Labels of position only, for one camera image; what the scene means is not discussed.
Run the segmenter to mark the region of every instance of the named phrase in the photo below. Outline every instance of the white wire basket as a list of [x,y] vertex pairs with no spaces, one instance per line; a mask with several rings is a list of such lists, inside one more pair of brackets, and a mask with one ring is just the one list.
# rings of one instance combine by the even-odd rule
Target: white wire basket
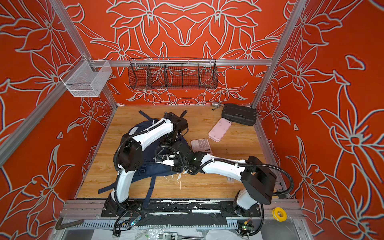
[[93,71],[88,61],[80,61],[80,66],[66,81],[64,85],[74,97],[98,97],[105,83],[112,74],[108,61],[99,71]]

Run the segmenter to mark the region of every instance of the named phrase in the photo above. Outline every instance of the pink calculator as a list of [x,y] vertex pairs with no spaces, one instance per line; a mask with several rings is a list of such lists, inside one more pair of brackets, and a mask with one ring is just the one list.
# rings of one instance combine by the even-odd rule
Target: pink calculator
[[208,139],[197,139],[191,141],[192,151],[194,152],[206,152],[212,154],[211,146],[209,145]]
[[231,124],[231,121],[228,121],[225,118],[220,118],[220,120],[208,133],[209,138],[216,142],[220,141],[223,138],[224,134],[228,131]]

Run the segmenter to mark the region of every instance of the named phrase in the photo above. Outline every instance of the red wall panel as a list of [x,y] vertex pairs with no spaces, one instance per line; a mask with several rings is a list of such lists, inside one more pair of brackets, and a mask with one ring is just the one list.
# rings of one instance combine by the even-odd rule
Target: red wall panel
[[[80,56],[49,1],[0,0],[0,144]],[[0,239],[47,239],[75,196],[112,109],[66,92],[0,172]]]
[[383,239],[379,1],[310,0],[258,112],[315,239]]
[[111,114],[103,93],[75,98],[65,92],[1,167],[0,236],[48,238],[63,204],[74,198]]
[[[63,3],[92,57],[103,60],[271,58],[294,5],[287,0]],[[265,66],[219,68],[219,88],[214,92],[135,91],[129,87],[127,69],[120,67],[114,69],[108,86],[122,104],[210,104],[218,92],[219,101],[248,104],[265,70]]]
[[0,144],[80,55],[49,1],[0,0]]

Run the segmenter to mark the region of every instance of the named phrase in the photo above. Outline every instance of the black wire basket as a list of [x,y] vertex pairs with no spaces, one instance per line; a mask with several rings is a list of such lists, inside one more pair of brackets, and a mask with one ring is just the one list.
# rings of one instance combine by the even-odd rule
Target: black wire basket
[[133,89],[217,88],[215,59],[131,58],[129,61],[129,86]]

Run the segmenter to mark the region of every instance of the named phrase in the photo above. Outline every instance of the yellow tape roll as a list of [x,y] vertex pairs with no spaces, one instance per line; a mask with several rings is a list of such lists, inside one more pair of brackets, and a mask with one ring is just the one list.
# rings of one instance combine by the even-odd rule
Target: yellow tape roll
[[276,221],[283,222],[287,220],[287,213],[281,207],[272,210],[272,215]]

